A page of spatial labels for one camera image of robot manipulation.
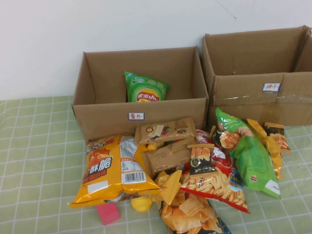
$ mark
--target yellow object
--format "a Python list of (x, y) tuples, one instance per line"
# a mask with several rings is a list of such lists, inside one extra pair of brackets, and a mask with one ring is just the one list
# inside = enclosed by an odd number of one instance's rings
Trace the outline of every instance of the yellow object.
[(181, 187), (180, 178), (182, 171), (177, 170), (171, 175), (168, 175), (164, 171), (159, 173), (156, 184), (161, 188), (160, 194), (152, 195), (152, 201), (165, 201), (168, 205), (171, 205), (174, 197)]
[(145, 173), (141, 153), (129, 135), (110, 136), (88, 144), (87, 170), (72, 208), (93, 206), (117, 198), (120, 193), (153, 193), (159, 187)]
[(267, 133), (266, 131), (264, 131), (261, 125), (256, 120), (250, 118), (247, 119), (247, 124), (249, 125), (249, 127), (251, 127), (251, 129), (253, 129), (254, 133), (259, 138), (261, 143), (265, 145)]
[(147, 145), (147, 150), (148, 151), (156, 150), (156, 149), (163, 147), (164, 145), (165, 145), (165, 142), (151, 143)]
[(182, 171), (177, 170), (172, 175), (169, 176), (169, 179), (166, 183), (162, 186), (162, 190), (160, 195), (162, 196), (163, 200), (168, 204), (171, 205), (176, 193), (179, 191), (181, 187), (180, 178), (181, 178)]
[(131, 205), (133, 209), (135, 209), (138, 212), (146, 212), (152, 206), (152, 201), (149, 196), (142, 196), (131, 199)]
[(260, 139), (261, 143), (267, 148), (271, 157), (276, 178), (281, 180), (282, 155), (280, 145), (273, 138), (267, 136), (266, 131), (257, 121), (248, 118), (247, 123), (251, 129), (253, 129), (253, 132)]

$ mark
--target table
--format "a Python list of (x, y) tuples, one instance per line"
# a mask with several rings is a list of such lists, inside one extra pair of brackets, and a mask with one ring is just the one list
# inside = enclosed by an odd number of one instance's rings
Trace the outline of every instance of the table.
[[(85, 170), (86, 147), (73, 97), (0, 101), (0, 233), (166, 234), (156, 205), (137, 213), (117, 204), (121, 219), (104, 227), (94, 207), (71, 209)], [(312, 232), (312, 126), (286, 128), (282, 200), (244, 189), (245, 214), (213, 201), (233, 234)]]

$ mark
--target red snack bag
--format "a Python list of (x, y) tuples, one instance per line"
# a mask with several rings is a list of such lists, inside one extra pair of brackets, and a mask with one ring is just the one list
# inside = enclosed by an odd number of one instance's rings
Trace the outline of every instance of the red snack bag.
[[(198, 129), (196, 132), (196, 139), (199, 143), (213, 143), (207, 132)], [(190, 178), (190, 171), (185, 167), (181, 177), (181, 189), (197, 196), (225, 202), (240, 211), (248, 213), (245, 195), (242, 191), (240, 176), (234, 159), (215, 144), (211, 165), (218, 170), (218, 175)]]

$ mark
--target yellow chip bag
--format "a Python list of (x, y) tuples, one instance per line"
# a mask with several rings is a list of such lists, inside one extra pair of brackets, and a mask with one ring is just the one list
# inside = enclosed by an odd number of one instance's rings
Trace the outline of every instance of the yellow chip bag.
[(72, 208), (105, 203), (120, 193), (154, 193), (159, 187), (145, 173), (141, 156), (145, 145), (136, 146), (134, 137), (117, 135), (88, 144), (87, 169)]

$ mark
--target cardboard box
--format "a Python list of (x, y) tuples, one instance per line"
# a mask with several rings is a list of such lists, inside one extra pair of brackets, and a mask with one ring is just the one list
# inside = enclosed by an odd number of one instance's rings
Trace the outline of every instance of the cardboard box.
[(309, 27), (205, 35), (208, 128), (215, 109), (241, 119), (312, 124), (312, 37)]
[[(127, 102), (125, 71), (170, 84), (166, 100)], [(84, 53), (73, 110), (88, 142), (134, 134), (139, 125), (184, 117), (193, 118), (196, 127), (202, 128), (207, 101), (197, 47)]]

